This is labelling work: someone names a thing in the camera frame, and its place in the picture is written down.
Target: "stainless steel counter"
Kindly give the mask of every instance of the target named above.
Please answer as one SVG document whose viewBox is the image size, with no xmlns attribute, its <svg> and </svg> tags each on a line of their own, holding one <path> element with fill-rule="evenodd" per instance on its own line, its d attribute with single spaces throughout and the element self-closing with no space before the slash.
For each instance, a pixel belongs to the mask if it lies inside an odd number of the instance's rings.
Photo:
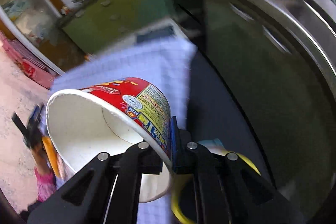
<svg viewBox="0 0 336 224">
<path fill-rule="evenodd" d="M 336 98 L 336 37 L 303 0 L 240 0 L 289 31 L 310 55 Z"/>
</svg>

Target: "cabinet handle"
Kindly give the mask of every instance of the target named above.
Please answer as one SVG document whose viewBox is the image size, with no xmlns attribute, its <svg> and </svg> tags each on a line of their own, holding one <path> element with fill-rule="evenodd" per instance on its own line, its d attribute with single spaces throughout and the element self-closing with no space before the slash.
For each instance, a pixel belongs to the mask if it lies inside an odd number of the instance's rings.
<svg viewBox="0 0 336 224">
<path fill-rule="evenodd" d="M 110 20 L 111 20 L 111 21 L 117 20 L 117 19 L 119 19 L 119 18 L 120 18 L 120 15 L 118 15 L 118 14 L 116 14 L 116 15 L 111 15 L 111 16 L 110 16 Z"/>
<path fill-rule="evenodd" d="M 254 19 L 252 17 L 250 17 L 248 14 L 244 13 L 243 11 L 239 10 L 232 3 L 230 3 L 230 7 L 237 15 L 244 18 L 246 21 L 254 21 Z"/>
<path fill-rule="evenodd" d="M 110 0 L 106 0 L 106 1 L 101 2 L 100 4 L 102 6 L 104 6 L 104 7 L 107 7 L 107 6 L 109 6 L 111 4 L 111 1 Z"/>
<path fill-rule="evenodd" d="M 281 52 L 292 54 L 284 45 L 282 45 L 265 26 L 262 27 L 264 30 L 265 36 L 276 46 Z"/>
<path fill-rule="evenodd" d="M 76 14 L 75 17 L 81 17 L 82 15 L 84 15 L 85 10 L 79 10 Z"/>
<path fill-rule="evenodd" d="M 124 33 L 126 31 L 128 31 L 128 29 L 125 26 L 121 26 L 121 27 L 118 28 L 118 32 L 120 32 L 120 33 Z"/>
</svg>

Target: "kitchen cabinet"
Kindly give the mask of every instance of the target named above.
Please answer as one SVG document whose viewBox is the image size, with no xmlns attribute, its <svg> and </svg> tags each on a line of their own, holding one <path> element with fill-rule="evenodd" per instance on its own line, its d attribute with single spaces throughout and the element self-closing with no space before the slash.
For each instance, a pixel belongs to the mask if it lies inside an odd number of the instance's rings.
<svg viewBox="0 0 336 224">
<path fill-rule="evenodd" d="M 207 56 L 251 122 L 278 189 L 309 218 L 335 166 L 335 121 L 320 82 L 260 14 L 238 0 L 205 6 Z"/>
<path fill-rule="evenodd" d="M 101 51 L 118 37 L 169 14 L 167 0 L 98 0 L 78 11 L 63 30 L 85 52 Z"/>
</svg>

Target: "pink object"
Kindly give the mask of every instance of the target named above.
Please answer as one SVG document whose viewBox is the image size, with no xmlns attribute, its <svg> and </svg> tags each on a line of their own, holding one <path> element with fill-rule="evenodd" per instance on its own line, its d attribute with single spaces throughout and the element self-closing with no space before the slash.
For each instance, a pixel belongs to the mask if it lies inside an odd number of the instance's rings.
<svg viewBox="0 0 336 224">
<path fill-rule="evenodd" d="M 0 40 L 7 55 L 22 69 L 26 76 L 50 89 L 57 76 L 56 72 L 50 70 L 18 40 L 8 40 L 3 32 L 0 32 Z"/>
<path fill-rule="evenodd" d="M 37 168 L 34 167 L 37 181 L 37 200 L 46 201 L 53 193 L 56 192 L 55 175 L 50 171 L 47 175 L 40 175 Z"/>
</svg>

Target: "instant noodle cup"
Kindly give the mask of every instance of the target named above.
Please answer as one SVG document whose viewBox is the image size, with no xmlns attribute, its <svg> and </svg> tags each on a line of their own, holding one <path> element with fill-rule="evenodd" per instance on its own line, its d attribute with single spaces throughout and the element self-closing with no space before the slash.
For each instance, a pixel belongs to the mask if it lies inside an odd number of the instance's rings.
<svg viewBox="0 0 336 224">
<path fill-rule="evenodd" d="M 124 153 L 145 140 L 163 160 L 159 175 L 143 174 L 139 202 L 160 198 L 171 179 L 170 108 L 162 92 L 134 77 L 54 93 L 46 107 L 49 136 L 76 173 L 100 152 Z"/>
</svg>

